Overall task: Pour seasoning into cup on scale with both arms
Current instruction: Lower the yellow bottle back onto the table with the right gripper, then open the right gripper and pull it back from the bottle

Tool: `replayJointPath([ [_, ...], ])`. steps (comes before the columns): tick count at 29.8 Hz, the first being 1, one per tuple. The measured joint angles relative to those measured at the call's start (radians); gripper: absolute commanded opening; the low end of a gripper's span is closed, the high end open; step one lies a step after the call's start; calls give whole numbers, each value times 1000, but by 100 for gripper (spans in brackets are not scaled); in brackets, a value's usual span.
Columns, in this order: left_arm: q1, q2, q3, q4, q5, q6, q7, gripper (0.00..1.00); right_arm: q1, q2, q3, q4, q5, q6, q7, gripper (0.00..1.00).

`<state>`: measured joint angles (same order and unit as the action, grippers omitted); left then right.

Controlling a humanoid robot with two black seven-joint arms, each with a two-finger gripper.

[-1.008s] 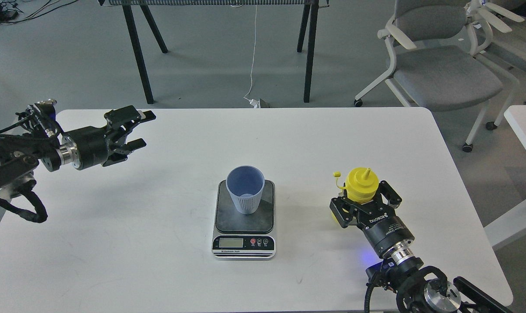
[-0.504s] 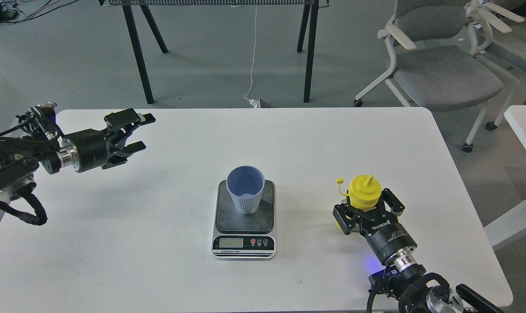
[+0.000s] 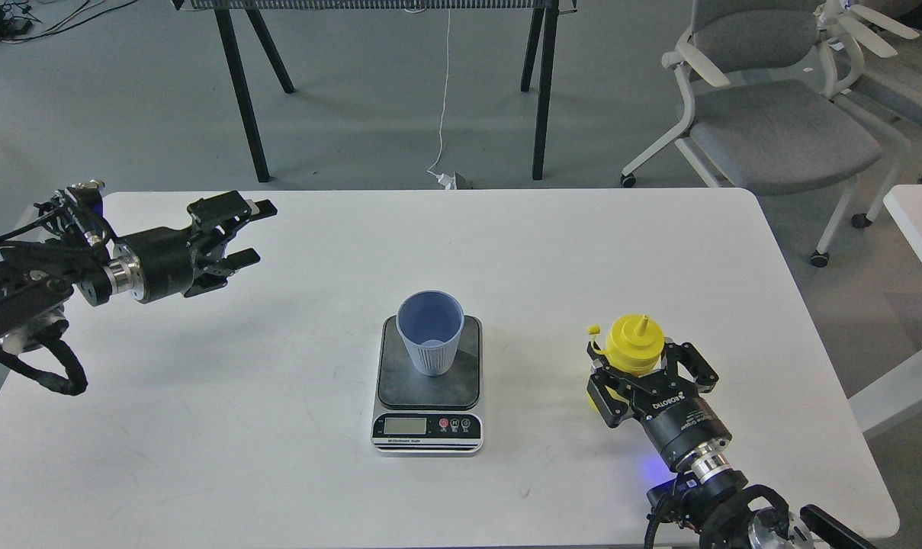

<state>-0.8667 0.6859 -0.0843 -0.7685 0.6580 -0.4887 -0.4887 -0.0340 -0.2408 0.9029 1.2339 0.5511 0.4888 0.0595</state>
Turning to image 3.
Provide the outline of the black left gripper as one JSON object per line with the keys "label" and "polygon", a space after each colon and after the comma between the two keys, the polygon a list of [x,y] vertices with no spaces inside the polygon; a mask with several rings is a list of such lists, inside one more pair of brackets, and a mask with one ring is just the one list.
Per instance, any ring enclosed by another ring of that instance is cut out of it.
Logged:
{"label": "black left gripper", "polygon": [[194,297],[223,288],[232,275],[261,261],[254,248],[223,257],[227,243],[247,223],[277,213],[271,201],[254,202],[228,191],[190,203],[188,228],[161,226],[119,237],[117,259],[132,268],[133,298],[151,303],[174,294]]}

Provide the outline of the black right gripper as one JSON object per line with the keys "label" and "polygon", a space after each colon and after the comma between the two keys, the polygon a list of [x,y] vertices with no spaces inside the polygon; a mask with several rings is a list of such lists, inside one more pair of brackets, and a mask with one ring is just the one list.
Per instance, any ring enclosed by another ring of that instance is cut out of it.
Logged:
{"label": "black right gripper", "polygon": [[[638,421],[671,472],[676,473],[698,445],[731,440],[718,414],[699,396],[714,390],[718,375],[692,343],[666,340],[660,356],[663,373],[650,373],[641,381],[611,366],[598,351],[596,343],[587,344],[594,369],[586,392],[597,413],[611,429],[626,419]],[[694,383],[678,375],[678,365]],[[645,390],[642,383],[649,388]]]}

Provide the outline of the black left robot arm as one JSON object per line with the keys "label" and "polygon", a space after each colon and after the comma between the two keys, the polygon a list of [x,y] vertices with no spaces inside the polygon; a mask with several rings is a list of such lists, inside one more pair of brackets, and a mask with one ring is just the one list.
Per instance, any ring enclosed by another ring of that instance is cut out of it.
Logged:
{"label": "black left robot arm", "polygon": [[60,395],[81,395],[85,371],[63,341],[64,303],[80,291],[92,306],[129,292],[140,303],[223,288],[258,263],[226,246],[247,223],[277,213],[237,191],[188,205],[188,228],[119,236],[104,218],[98,180],[70,185],[37,205],[35,221],[0,235],[0,364]]}

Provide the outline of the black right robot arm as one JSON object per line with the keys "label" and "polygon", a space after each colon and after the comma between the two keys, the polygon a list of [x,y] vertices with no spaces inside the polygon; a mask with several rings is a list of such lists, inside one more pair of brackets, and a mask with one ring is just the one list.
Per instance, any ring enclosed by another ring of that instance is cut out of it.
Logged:
{"label": "black right robot arm", "polygon": [[651,504],[643,545],[653,547],[662,524],[698,535],[701,548],[869,548],[871,542],[809,504],[792,513],[770,487],[749,484],[723,451],[731,433],[704,400],[718,375],[689,342],[667,341],[661,368],[634,376],[610,364],[596,343],[587,354],[593,371],[587,395],[610,428],[634,418],[670,472],[670,482],[648,490]]}

